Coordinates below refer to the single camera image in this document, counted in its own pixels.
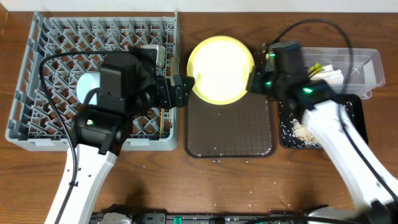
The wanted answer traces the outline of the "yellow round plate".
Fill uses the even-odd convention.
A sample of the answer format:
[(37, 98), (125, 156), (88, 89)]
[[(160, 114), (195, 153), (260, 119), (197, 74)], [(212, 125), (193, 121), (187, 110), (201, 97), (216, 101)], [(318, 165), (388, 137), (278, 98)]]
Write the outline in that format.
[(228, 105), (248, 91), (254, 58), (238, 39), (226, 35), (209, 37), (191, 52), (187, 75), (195, 79), (193, 92), (212, 105)]

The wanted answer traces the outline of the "green orange snack wrapper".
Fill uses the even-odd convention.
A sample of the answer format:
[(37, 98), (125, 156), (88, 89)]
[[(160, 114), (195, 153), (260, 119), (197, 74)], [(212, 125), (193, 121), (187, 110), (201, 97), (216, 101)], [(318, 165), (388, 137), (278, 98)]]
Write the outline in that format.
[(308, 76), (312, 77), (318, 73), (320, 73), (322, 71), (322, 68), (324, 67), (324, 65), (321, 65), (319, 63), (316, 63), (314, 66), (310, 67), (308, 69)]

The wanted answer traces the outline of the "rice food scraps pile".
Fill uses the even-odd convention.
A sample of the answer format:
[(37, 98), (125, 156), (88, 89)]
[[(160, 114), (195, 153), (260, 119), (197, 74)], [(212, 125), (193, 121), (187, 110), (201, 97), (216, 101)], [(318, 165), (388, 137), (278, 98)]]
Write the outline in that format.
[(294, 149), (322, 149), (316, 140), (289, 110), (279, 106), (280, 140), (284, 147)]

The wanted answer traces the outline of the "white paper napkin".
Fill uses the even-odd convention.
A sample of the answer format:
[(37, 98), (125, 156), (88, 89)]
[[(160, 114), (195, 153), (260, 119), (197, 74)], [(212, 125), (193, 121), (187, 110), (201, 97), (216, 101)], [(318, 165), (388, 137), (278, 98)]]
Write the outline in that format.
[(343, 73), (340, 69), (334, 69), (332, 65), (324, 65), (322, 71), (312, 77), (311, 80), (324, 80), (329, 85), (342, 85), (344, 81)]

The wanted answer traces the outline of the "light blue bowl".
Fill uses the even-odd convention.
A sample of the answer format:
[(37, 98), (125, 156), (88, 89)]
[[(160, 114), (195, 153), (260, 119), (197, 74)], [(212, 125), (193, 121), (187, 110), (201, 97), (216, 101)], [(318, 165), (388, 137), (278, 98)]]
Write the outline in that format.
[(100, 87), (100, 72), (84, 73), (78, 80), (76, 95), (80, 103), (83, 103), (88, 92)]

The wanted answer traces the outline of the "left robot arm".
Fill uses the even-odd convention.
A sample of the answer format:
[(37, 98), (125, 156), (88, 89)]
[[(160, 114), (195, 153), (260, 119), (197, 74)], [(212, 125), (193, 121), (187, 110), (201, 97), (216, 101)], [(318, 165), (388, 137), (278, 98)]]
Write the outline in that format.
[(134, 117), (151, 108), (183, 108), (195, 84), (188, 76), (157, 77), (154, 49), (101, 54), (99, 87), (87, 93), (82, 110), (65, 129), (70, 150), (46, 223), (88, 223)]

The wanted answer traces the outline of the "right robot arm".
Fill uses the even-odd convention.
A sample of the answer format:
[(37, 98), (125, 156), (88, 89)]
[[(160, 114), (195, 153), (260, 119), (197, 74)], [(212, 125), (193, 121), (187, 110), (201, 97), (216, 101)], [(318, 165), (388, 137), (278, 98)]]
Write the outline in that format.
[(330, 207), (303, 215), (265, 217), (259, 222), (397, 223), (397, 178), (377, 159), (352, 124), (340, 95), (324, 80), (311, 80), (296, 41), (267, 44), (265, 65), (254, 66), (247, 91), (284, 101), (331, 159), (356, 211)]

